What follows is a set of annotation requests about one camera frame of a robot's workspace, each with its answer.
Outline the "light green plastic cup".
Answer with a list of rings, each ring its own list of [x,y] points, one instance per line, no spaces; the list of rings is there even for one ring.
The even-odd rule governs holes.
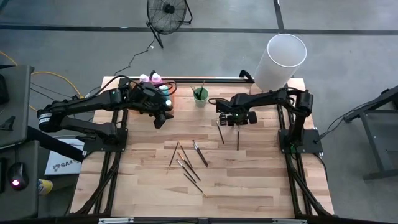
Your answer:
[[[208,102],[208,97],[209,97],[208,91],[207,91],[207,89],[204,88],[203,94],[202,94],[202,100],[194,99],[196,107],[199,107],[199,108],[204,107],[206,105],[206,103]]]

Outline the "white printed box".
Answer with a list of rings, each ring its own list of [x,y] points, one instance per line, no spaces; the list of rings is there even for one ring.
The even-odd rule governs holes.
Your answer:
[[[86,152],[83,151],[84,143],[82,141],[77,139],[60,139],[60,140],[79,149],[84,156],[86,155]],[[80,170],[81,170],[81,162],[62,156],[57,152],[51,151],[47,161],[45,175],[79,174]]]

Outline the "white shade wooden base lamp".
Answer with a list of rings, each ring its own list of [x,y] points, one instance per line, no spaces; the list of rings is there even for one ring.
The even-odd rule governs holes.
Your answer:
[[[304,42],[292,34],[278,34],[267,47],[254,73],[254,84],[261,92],[285,86],[307,58]]]

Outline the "black paintbrush orange bristles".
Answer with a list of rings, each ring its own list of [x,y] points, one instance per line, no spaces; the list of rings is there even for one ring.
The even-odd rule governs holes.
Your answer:
[[[172,157],[170,159],[170,162],[169,162],[169,165],[168,165],[168,168],[167,168],[167,171],[166,171],[166,175],[169,173],[169,170],[171,168],[171,165],[172,165],[174,157],[175,157],[175,153],[177,152],[177,148],[178,148],[179,145],[180,145],[180,142],[177,142],[177,144],[175,146],[175,149],[173,151]]]

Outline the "yellow can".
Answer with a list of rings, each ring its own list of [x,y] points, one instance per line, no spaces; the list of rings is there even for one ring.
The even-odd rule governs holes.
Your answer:
[[[47,195],[53,189],[53,182],[51,180],[39,179],[38,180],[38,194]]]

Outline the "thick black paintbrush silver ferrule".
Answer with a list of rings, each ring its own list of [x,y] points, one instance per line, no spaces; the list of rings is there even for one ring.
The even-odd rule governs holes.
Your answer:
[[[184,170],[184,174],[188,177],[189,180],[191,180],[193,183],[196,183],[196,180],[190,175],[189,171],[185,168],[185,166],[180,162],[180,160],[176,159],[177,163],[180,165],[180,167]]]

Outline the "black metal stand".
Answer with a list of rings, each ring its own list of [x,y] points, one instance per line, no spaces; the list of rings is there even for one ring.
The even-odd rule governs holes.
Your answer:
[[[356,118],[363,124],[379,169],[365,175],[363,180],[398,177],[398,167],[389,156],[392,152],[398,153],[398,85],[350,111],[343,121],[350,123]]]

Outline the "black table clamp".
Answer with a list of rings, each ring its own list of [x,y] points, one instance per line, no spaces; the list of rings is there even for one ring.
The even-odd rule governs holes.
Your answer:
[[[245,79],[248,80],[248,82],[254,83],[253,77],[246,70],[241,70],[240,71],[239,78],[245,78]]]

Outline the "grey desk top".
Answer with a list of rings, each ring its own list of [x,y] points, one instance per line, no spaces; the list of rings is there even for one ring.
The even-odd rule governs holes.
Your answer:
[[[0,106],[0,148],[27,139],[30,78],[34,67],[18,65],[0,69],[9,101]]]

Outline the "dark desk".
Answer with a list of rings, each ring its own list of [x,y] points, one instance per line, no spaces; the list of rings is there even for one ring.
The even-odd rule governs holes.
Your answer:
[[[39,143],[24,144],[0,149],[0,221],[31,218],[38,211],[38,161]],[[8,170],[20,162],[29,180],[27,187],[14,190],[9,182]]]

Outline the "black floor fan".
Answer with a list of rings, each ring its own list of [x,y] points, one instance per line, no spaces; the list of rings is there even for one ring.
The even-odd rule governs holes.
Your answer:
[[[147,0],[146,14],[146,26],[161,48],[164,48],[161,35],[172,34],[193,20],[187,0]]]

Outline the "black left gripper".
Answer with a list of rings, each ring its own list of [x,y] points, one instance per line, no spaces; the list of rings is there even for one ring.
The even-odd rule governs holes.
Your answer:
[[[158,88],[152,84],[135,85],[132,88],[132,110],[148,114],[156,114],[154,126],[160,129],[163,124],[174,116],[170,113],[172,107],[168,107],[165,102],[168,96],[161,94]]]

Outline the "silver aluminium bar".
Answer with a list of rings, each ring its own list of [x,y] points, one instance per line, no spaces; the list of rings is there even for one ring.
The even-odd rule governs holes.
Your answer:
[[[306,220],[292,218],[273,218],[272,224],[308,224]]]
[[[98,224],[131,224],[134,223],[134,217],[109,217],[100,218]]]

